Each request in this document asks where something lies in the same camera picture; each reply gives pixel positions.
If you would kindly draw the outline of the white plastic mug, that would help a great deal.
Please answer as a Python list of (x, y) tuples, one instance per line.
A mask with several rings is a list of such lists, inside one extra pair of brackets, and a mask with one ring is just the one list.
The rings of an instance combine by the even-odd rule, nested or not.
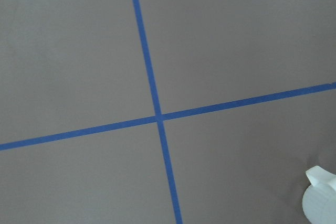
[(302, 210), (310, 223), (335, 223), (335, 174), (320, 166), (306, 171), (310, 185), (302, 198)]

